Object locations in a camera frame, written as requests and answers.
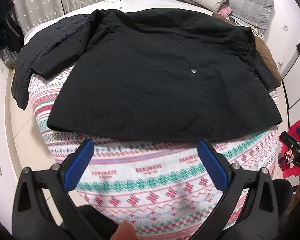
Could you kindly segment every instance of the red box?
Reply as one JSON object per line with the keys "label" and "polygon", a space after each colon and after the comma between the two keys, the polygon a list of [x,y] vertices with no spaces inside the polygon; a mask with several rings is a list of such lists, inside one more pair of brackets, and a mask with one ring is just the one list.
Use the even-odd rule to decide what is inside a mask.
{"label": "red box", "polygon": [[[292,135],[294,138],[296,138],[297,140],[300,141],[300,136],[297,135],[296,133],[296,128],[300,126],[300,120],[297,121],[295,124],[293,124],[292,126],[290,126],[290,129],[289,131],[287,132],[288,134]],[[289,148],[284,145],[282,143],[282,149],[281,149],[281,153],[279,154],[279,159],[280,158],[284,158],[284,154],[286,153],[286,151],[288,151]],[[285,161],[282,161],[281,162],[281,168],[282,168],[282,174],[283,174],[283,178],[287,178],[291,175],[297,177],[300,175],[300,167],[294,165],[292,168],[290,168],[290,165],[286,164]]]}

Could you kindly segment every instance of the floor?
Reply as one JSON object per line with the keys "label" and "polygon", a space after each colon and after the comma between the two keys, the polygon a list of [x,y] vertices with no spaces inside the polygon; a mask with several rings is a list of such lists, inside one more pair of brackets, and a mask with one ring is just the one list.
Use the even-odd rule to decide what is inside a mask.
{"label": "floor", "polygon": [[[281,132],[283,130],[287,130],[288,128],[286,114],[287,109],[282,87],[278,88],[278,94],[280,100],[282,100],[279,102],[279,110],[284,120],[279,126],[279,131]],[[32,107],[28,105],[25,111],[21,110],[18,108],[17,103],[13,99],[12,95],[10,95],[10,114],[15,149],[18,154],[21,167],[24,168],[29,166],[34,171],[48,169],[55,163],[55,161],[43,141],[34,117]],[[282,172],[277,166],[277,169],[275,170],[275,177],[280,178],[281,176]],[[62,219],[54,205],[49,190],[44,190],[44,195],[50,207],[51,213],[56,220],[56,223],[60,224]],[[87,204],[86,201],[75,190],[71,191],[69,195],[77,206]]]}

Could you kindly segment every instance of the screw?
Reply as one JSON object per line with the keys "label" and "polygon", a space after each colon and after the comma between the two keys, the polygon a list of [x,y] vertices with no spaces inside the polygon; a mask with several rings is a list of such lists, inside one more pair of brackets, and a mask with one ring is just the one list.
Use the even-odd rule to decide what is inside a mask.
{"label": "screw", "polygon": [[232,163],[232,168],[234,168],[235,170],[238,170],[241,168],[241,166],[238,163]]}
{"label": "screw", "polygon": [[25,167],[25,168],[22,170],[22,173],[28,173],[28,172],[30,172],[30,171],[31,171],[30,167]]}
{"label": "screw", "polygon": [[268,169],[267,168],[261,168],[261,172],[264,173],[264,174],[267,174],[268,173]]}
{"label": "screw", "polygon": [[55,163],[51,166],[51,169],[54,170],[54,171],[57,171],[60,169],[60,164],[59,163]]}

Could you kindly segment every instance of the jacket sleeve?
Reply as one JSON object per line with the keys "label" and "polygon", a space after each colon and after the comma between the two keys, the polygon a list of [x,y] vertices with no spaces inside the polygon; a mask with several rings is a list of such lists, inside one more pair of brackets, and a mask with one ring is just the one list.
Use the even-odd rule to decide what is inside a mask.
{"label": "jacket sleeve", "polygon": [[280,87],[280,83],[278,80],[276,80],[270,69],[267,67],[258,51],[254,62],[254,69],[258,79],[262,82],[268,92]]}
{"label": "jacket sleeve", "polygon": [[32,65],[32,71],[47,80],[76,62],[86,51],[91,38],[99,32],[102,20],[110,12],[111,10],[95,10],[81,30],[40,58]]}
{"label": "jacket sleeve", "polygon": [[25,110],[29,101],[28,87],[33,74],[31,66],[74,33],[81,30],[87,19],[88,16],[84,14],[61,19],[39,31],[20,51],[11,93],[21,109]]}

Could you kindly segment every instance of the fair isle pattern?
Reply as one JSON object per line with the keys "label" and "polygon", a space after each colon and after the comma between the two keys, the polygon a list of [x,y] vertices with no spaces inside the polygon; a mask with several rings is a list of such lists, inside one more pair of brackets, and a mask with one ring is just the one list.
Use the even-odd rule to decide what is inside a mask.
{"label": "fair isle pattern", "polygon": [[[95,152],[77,186],[82,197],[113,221],[132,223],[138,239],[188,239],[222,195],[199,160],[196,144],[123,141],[50,130],[49,113],[73,67],[48,81],[33,75],[29,85],[39,129],[56,162],[62,163],[84,139],[91,139]],[[277,104],[276,91],[270,95]],[[250,170],[267,167],[273,174],[278,128],[213,146],[230,163]],[[244,190],[228,227],[235,223],[246,195]]]}

